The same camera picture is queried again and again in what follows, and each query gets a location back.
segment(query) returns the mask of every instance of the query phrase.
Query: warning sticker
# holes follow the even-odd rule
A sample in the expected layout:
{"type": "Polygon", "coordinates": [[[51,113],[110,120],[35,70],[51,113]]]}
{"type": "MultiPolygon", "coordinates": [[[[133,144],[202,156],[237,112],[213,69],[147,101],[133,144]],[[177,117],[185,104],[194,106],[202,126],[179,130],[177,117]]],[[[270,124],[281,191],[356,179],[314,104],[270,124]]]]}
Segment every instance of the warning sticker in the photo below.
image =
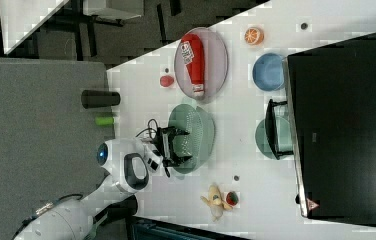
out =
{"type": "Polygon", "coordinates": [[[183,42],[181,46],[182,58],[184,59],[185,65],[192,63],[194,58],[194,52],[192,51],[191,44],[189,42],[183,42]]]}
{"type": "Polygon", "coordinates": [[[306,198],[306,201],[307,201],[307,208],[309,209],[309,211],[312,211],[313,209],[319,207],[319,204],[313,202],[312,200],[306,198]]]}

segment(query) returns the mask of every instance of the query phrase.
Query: red triangle sticker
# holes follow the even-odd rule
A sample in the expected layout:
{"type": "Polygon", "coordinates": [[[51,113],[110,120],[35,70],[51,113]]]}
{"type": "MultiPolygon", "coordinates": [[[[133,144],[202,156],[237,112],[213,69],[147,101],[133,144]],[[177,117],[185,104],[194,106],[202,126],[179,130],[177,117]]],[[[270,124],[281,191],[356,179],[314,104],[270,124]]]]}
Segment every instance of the red triangle sticker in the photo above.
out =
{"type": "Polygon", "coordinates": [[[313,209],[319,207],[319,204],[313,202],[312,200],[306,198],[307,200],[307,208],[309,209],[309,211],[312,211],[313,209]]]}

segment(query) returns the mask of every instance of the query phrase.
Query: red bottle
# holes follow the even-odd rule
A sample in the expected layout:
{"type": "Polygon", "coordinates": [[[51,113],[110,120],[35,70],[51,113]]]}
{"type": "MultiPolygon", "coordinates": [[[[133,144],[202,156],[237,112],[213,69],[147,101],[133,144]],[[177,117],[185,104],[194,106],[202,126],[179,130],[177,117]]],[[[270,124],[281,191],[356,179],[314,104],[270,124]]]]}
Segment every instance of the red bottle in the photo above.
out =
{"type": "Polygon", "coordinates": [[[182,57],[191,78],[195,98],[204,96],[204,49],[201,39],[195,34],[185,34],[181,39],[182,57]]]}

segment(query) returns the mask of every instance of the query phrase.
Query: teal plate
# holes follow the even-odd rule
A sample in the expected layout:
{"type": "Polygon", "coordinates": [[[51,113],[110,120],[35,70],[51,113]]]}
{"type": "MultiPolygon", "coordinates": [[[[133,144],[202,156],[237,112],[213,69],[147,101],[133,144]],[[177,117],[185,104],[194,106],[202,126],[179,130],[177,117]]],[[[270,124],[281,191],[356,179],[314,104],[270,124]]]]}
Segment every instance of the teal plate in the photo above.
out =
{"type": "Polygon", "coordinates": [[[174,167],[175,171],[182,174],[193,172],[209,159],[215,137],[214,122],[209,113],[189,104],[178,105],[170,114],[169,127],[190,133],[173,139],[173,150],[176,155],[192,156],[190,160],[174,167]]]}
{"type": "MultiPolygon", "coordinates": [[[[279,151],[292,151],[290,123],[285,118],[276,116],[276,129],[278,132],[279,151]]],[[[276,160],[266,137],[265,120],[261,121],[256,128],[256,144],[263,155],[276,160]]]]}

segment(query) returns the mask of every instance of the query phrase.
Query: plate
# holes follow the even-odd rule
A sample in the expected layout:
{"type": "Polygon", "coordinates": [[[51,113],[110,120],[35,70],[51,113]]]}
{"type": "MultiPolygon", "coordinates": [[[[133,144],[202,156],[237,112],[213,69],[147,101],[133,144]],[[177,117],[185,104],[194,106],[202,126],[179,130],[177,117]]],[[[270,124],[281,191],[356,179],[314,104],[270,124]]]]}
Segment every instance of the plate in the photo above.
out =
{"type": "Polygon", "coordinates": [[[253,79],[263,91],[275,91],[284,85],[282,56],[266,53],[257,59],[253,67],[253,79]]]}
{"type": "Polygon", "coordinates": [[[214,122],[209,113],[200,107],[180,104],[170,114],[169,127],[190,133],[173,139],[176,155],[192,156],[190,160],[174,167],[175,171],[182,174],[193,172],[209,159],[215,137],[214,122]]]}
{"type": "MultiPolygon", "coordinates": [[[[292,151],[291,130],[288,120],[276,116],[276,129],[278,132],[279,151],[292,151]]],[[[266,137],[265,120],[262,120],[256,128],[256,144],[263,155],[276,160],[266,137]]]]}
{"type": "MultiPolygon", "coordinates": [[[[196,34],[204,48],[204,99],[213,97],[223,86],[228,73],[228,54],[225,44],[218,33],[208,28],[195,28],[188,33],[196,34]]],[[[191,80],[181,54],[181,44],[175,54],[175,76],[181,90],[190,98],[194,98],[191,80]]]]}

